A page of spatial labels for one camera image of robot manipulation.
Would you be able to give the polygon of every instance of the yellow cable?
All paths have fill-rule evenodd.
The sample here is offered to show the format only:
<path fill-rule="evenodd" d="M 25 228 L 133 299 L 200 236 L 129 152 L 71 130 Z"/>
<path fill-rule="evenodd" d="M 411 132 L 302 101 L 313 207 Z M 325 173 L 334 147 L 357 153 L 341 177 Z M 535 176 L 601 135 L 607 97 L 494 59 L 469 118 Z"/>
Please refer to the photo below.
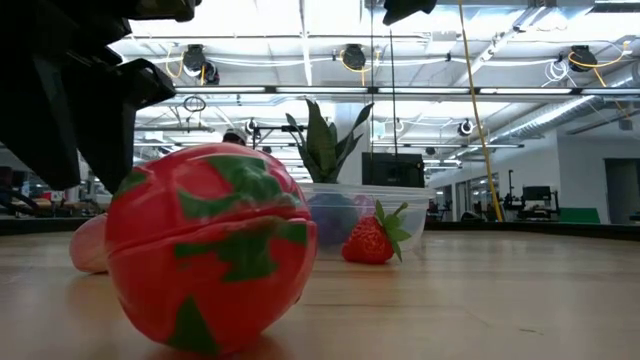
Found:
<path fill-rule="evenodd" d="M 171 48 L 169 48 L 169 51 L 167 52 L 167 60 L 169 60 L 170 56 L 171 56 Z M 182 52 L 182 55 L 180 56 L 180 70 L 178 71 L 178 75 L 172 73 L 171 70 L 169 69 L 169 61 L 164 63 L 164 68 L 165 68 L 165 70 L 167 70 L 167 74 L 169 74 L 169 76 L 171 76 L 172 78 L 178 78 L 178 77 L 180 77 L 180 75 L 182 75 L 182 66 L 183 65 L 184 65 L 184 51 Z"/>
<path fill-rule="evenodd" d="M 603 68 L 603 67 L 607 67 L 609 65 L 613 65 L 617 62 L 620 62 L 620 60 L 622 60 L 622 58 L 624 57 L 624 50 L 627 49 L 627 43 L 625 42 L 622 48 L 622 52 L 620 53 L 620 57 L 618 57 L 617 59 L 610 61 L 606 64 L 597 64 L 597 65 L 591 65 L 591 64 L 583 64 L 581 62 L 578 62 L 576 60 L 573 60 L 573 55 L 575 55 L 576 53 L 571 52 L 569 53 L 569 61 L 571 61 L 572 63 L 582 66 L 582 67 L 586 67 L 586 68 L 590 68 L 590 69 L 598 69 L 598 68 Z"/>
<path fill-rule="evenodd" d="M 598 71 L 598 69 L 593 69 L 593 71 L 596 73 L 596 76 L 598 77 L 598 80 L 600 80 L 600 84 L 602 84 L 602 87 L 607 87 L 607 83 L 604 82 L 604 79 L 602 78 L 602 75 L 600 75 L 600 72 Z M 618 106 L 618 110 L 620 110 L 620 112 L 629 120 L 631 120 L 631 116 L 629 116 L 629 114 L 624 111 L 624 109 L 622 108 L 622 105 L 620 105 L 620 103 L 618 101 L 614 101 L 616 103 L 616 105 Z"/>
<path fill-rule="evenodd" d="M 371 66 L 368 69 L 362 69 L 362 70 L 354 70 L 350 67 L 347 66 L 347 64 L 344 63 L 344 59 L 342 57 L 342 55 L 344 54 L 344 50 L 342 50 L 340 52 L 340 62 L 342 63 L 342 66 L 344 66 L 347 70 L 351 71 L 351 72 L 356 72 L 356 73 L 360 73 L 362 74 L 362 87 L 365 86 L 365 80 L 364 80 L 364 74 L 371 71 L 371 69 L 373 69 L 373 66 Z M 380 52 L 376 52 L 376 61 L 380 60 Z"/>
<path fill-rule="evenodd" d="M 493 208 L 496 211 L 496 217 L 502 222 L 502 211 L 500 211 L 500 203 L 496 195 L 496 187 L 493 184 L 493 173 L 491 172 L 491 161 L 489 161 L 489 149 L 484 139 L 482 124 L 480 124 L 480 115 L 478 115 L 478 104 L 476 102 L 476 91 L 473 85 L 473 72 L 471 71 L 471 59 L 469 58 L 469 42 L 467 41 L 467 32 L 464 30 L 464 13 L 462 11 L 462 0 L 458 0 L 458 9 L 460 10 L 460 23 L 462 26 L 462 39 L 464 40 L 464 53 L 467 59 L 467 71 L 469 72 L 469 87 L 471 89 L 471 102 L 473 103 L 473 114 L 476 117 L 476 127 L 482 142 L 482 152 L 484 153 L 484 162 L 487 167 L 487 178 L 489 181 L 489 189 L 491 189 L 491 198 L 493 200 Z"/>
<path fill-rule="evenodd" d="M 593 69 L 593 71 L 596 73 L 598 80 L 600 80 L 600 84 L 602 84 L 602 87 L 607 87 L 607 84 L 604 82 L 602 76 L 600 76 L 600 72 L 598 71 L 598 69 Z"/>

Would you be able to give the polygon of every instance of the plastic container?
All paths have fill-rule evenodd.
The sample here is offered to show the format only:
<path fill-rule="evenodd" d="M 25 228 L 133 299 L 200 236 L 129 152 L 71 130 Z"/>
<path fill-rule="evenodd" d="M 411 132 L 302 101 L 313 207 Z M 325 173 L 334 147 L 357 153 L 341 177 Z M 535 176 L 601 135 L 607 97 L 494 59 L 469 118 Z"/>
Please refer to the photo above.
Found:
<path fill-rule="evenodd" d="M 402 250 L 411 250 L 420 244 L 427 215 L 428 189 L 370 185 L 299 184 L 311 209 L 312 220 L 318 225 L 318 246 L 323 249 L 340 248 L 349 239 L 358 220 L 375 213 L 379 200 L 385 214 L 393 213 L 403 202 L 409 207 L 402 229 L 409 240 L 400 243 Z"/>

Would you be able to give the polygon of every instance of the black monitor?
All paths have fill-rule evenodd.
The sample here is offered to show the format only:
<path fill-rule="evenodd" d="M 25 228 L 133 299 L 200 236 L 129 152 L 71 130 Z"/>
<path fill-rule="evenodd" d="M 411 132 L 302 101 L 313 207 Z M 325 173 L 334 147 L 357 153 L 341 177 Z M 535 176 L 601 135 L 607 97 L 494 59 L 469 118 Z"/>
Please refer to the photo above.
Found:
<path fill-rule="evenodd" d="M 424 188 L 422 155 L 362 153 L 362 184 Z"/>
<path fill-rule="evenodd" d="M 525 186 L 522 188 L 522 198 L 526 201 L 551 200 L 550 186 Z"/>

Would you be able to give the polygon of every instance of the green leaves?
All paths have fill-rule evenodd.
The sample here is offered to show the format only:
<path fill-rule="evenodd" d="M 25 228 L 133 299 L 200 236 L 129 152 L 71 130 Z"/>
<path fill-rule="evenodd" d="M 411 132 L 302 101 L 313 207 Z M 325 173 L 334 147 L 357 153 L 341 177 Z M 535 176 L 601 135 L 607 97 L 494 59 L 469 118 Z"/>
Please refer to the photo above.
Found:
<path fill-rule="evenodd" d="M 404 223 L 404 216 L 400 215 L 400 212 L 409 207 L 409 204 L 402 203 L 400 207 L 391 215 L 384 215 L 384 209 L 382 207 L 382 203 L 379 200 L 376 200 L 376 219 L 384 228 L 384 232 L 387 234 L 387 238 L 389 238 L 389 242 L 391 243 L 391 247 L 393 248 L 393 252 L 398 255 L 398 259 L 402 262 L 402 250 L 400 249 L 400 245 L 398 243 L 408 240 L 411 238 L 411 234 L 402 230 L 400 227 L 402 223 Z"/>
<path fill-rule="evenodd" d="M 355 150 L 360 138 L 353 132 L 364 123 L 371 114 L 373 104 L 365 106 L 356 119 L 349 134 L 338 142 L 338 129 L 335 124 L 327 124 L 317 103 L 306 100 L 309 108 L 309 126 L 305 141 L 296 120 L 286 114 L 287 122 L 298 129 L 301 142 L 291 134 L 298 143 L 298 152 L 305 167 L 309 170 L 315 183 L 335 183 L 347 157 Z"/>
<path fill-rule="evenodd" d="M 378 218 L 380 225 L 384 227 L 384 209 L 382 208 L 380 200 L 376 200 L 376 218 Z"/>
<path fill-rule="evenodd" d="M 398 259 L 400 259 L 400 262 L 402 262 L 402 250 L 400 249 L 400 245 L 395 241 L 391 241 L 391 247 L 393 248 L 393 252 L 398 256 Z"/>
<path fill-rule="evenodd" d="M 332 142 L 333 135 L 327 122 L 320 113 L 320 107 L 317 103 L 311 102 L 309 99 L 307 106 L 309 107 L 309 130 L 307 134 L 307 151 L 320 165 L 320 172 L 326 176 L 336 167 L 336 149 Z"/>
<path fill-rule="evenodd" d="M 387 236 L 391 242 L 403 242 L 411 238 L 411 234 L 398 228 L 387 230 Z"/>
<path fill-rule="evenodd" d="M 285 114 L 285 116 L 287 117 L 287 122 L 289 123 L 289 125 L 294 126 L 296 130 L 298 130 L 298 135 L 300 135 L 300 143 L 302 144 L 302 147 L 305 149 L 305 151 L 307 151 L 307 142 L 302 135 L 302 131 L 300 131 L 300 127 L 298 126 L 296 119 L 294 119 L 291 114 Z M 295 136 L 293 136 L 293 139 L 296 141 L 296 143 L 298 143 L 298 139 Z"/>

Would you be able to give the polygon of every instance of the strawberry leaves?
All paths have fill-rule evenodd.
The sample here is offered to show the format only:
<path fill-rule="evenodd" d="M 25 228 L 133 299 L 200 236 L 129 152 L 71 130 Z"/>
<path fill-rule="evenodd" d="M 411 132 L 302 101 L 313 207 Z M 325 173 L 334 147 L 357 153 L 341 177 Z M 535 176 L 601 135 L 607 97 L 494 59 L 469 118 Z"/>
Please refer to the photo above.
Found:
<path fill-rule="evenodd" d="M 405 219 L 405 216 L 400 215 L 400 212 L 408 207 L 409 204 L 406 202 L 402 203 L 402 205 L 400 205 L 393 214 L 385 216 L 382 203 L 380 203 L 379 200 L 376 200 L 376 220 L 378 220 L 378 223 L 380 223 L 384 228 L 384 232 L 389 238 L 393 252 L 398 256 L 400 262 L 402 262 L 402 250 L 400 250 L 400 245 L 398 245 L 398 243 L 411 238 L 411 234 L 400 228 Z"/>

